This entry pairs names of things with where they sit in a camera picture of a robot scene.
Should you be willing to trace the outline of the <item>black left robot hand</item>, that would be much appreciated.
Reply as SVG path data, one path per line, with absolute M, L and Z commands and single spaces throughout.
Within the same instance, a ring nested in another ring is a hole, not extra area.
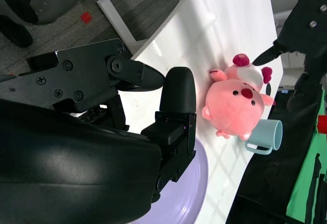
M 284 53 L 305 55 L 304 72 L 294 86 L 287 107 L 309 106 L 326 75 L 326 0 L 298 0 L 272 47 L 260 54 L 253 65 L 261 66 Z

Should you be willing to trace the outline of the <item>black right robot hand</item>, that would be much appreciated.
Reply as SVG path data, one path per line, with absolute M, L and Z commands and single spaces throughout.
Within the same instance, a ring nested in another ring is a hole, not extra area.
M 126 223 L 195 157 L 192 71 L 119 39 L 39 55 L 1 77 L 1 223 Z

